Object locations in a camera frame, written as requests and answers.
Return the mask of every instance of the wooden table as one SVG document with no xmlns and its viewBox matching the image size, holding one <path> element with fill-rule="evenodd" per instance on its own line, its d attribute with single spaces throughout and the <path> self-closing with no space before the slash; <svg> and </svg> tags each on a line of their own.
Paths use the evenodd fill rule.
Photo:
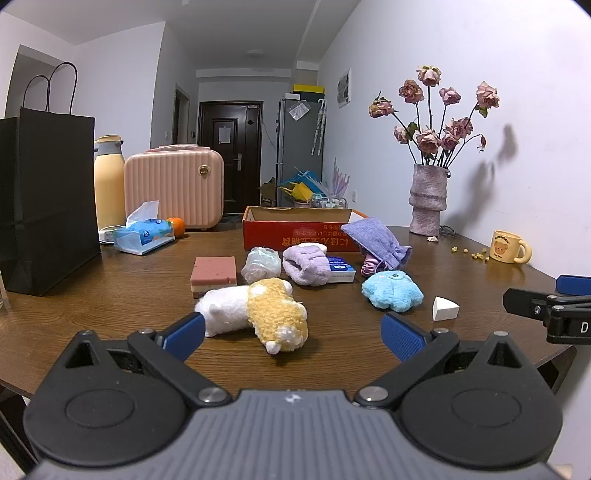
<svg viewBox="0 0 591 480">
<path fill-rule="evenodd" d="M 406 272 L 423 291 L 423 304 L 405 314 L 425 330 L 433 328 L 435 296 L 460 305 L 456 320 L 438 322 L 462 339 L 484 340 L 494 330 L 507 330 L 537 366 L 569 348 L 545 341 L 540 322 L 504 312 L 508 287 L 554 291 L 554 280 L 527 266 L 494 260 L 487 264 L 469 254 L 483 245 L 464 237 L 443 236 L 439 244 L 392 229 L 403 245 L 412 245 Z M 458 247 L 452 253 L 453 246 Z M 103 247 L 97 257 L 44 297 L 8 293 L 0 311 L 0 383 L 31 396 L 72 336 L 93 329 L 104 339 L 125 338 L 140 327 L 162 329 L 192 311 L 189 277 L 196 256 L 234 255 L 240 271 L 246 259 L 242 231 L 195 232 L 146 257 Z M 359 254 L 343 254 L 357 271 Z M 319 288 L 294 286 L 294 298 L 308 310 L 310 336 L 293 353 L 270 356 L 252 330 L 206 339 L 187 363 L 236 394 L 240 388 L 332 389 L 352 397 L 361 386 L 398 364 L 382 344 L 380 319 L 361 294 L 362 278 L 353 284 Z M 552 383 L 566 373 L 574 358 L 569 350 L 565 368 L 549 366 Z"/>
</svg>

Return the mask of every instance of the blue gripper pad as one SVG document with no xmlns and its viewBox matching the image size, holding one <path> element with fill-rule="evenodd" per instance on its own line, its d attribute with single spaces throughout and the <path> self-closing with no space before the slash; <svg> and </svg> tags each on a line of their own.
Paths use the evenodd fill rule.
<svg viewBox="0 0 591 480">
<path fill-rule="evenodd" d="M 401 362 L 425 348 L 428 339 L 427 332 L 407 325 L 393 312 L 382 317 L 382 341 Z"/>
<path fill-rule="evenodd" d="M 184 362 L 203 343 L 205 318 L 200 313 L 192 313 L 160 334 L 162 349 Z"/>
<path fill-rule="evenodd" d="M 561 275 L 556 279 L 556 290 L 562 295 L 591 295 L 591 278 Z"/>
</svg>

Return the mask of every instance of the white plush toy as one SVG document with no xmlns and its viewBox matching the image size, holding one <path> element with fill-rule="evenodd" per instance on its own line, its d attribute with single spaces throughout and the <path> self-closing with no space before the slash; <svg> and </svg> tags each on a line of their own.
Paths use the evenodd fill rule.
<svg viewBox="0 0 591 480">
<path fill-rule="evenodd" d="M 278 278 L 210 290 L 195 312 L 205 318 L 207 337 L 252 325 L 268 353 L 291 352 L 308 338 L 306 308 L 291 298 L 292 292 L 291 284 Z"/>
</svg>

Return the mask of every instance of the pink suitcase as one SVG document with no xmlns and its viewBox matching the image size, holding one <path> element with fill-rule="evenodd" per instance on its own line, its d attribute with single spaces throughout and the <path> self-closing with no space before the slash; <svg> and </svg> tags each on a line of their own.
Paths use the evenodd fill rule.
<svg viewBox="0 0 591 480">
<path fill-rule="evenodd" d="M 127 215 L 159 200 L 160 218 L 180 217 L 187 228 L 211 228 L 223 215 L 223 159 L 209 147 L 168 145 L 125 162 Z"/>
</svg>

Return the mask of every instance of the door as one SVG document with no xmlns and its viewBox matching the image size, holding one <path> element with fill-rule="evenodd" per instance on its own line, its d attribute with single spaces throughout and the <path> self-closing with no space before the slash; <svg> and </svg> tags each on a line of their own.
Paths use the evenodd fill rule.
<svg viewBox="0 0 591 480">
<path fill-rule="evenodd" d="M 224 161 L 224 213 L 259 204 L 262 102 L 200 102 L 199 140 Z"/>
</svg>

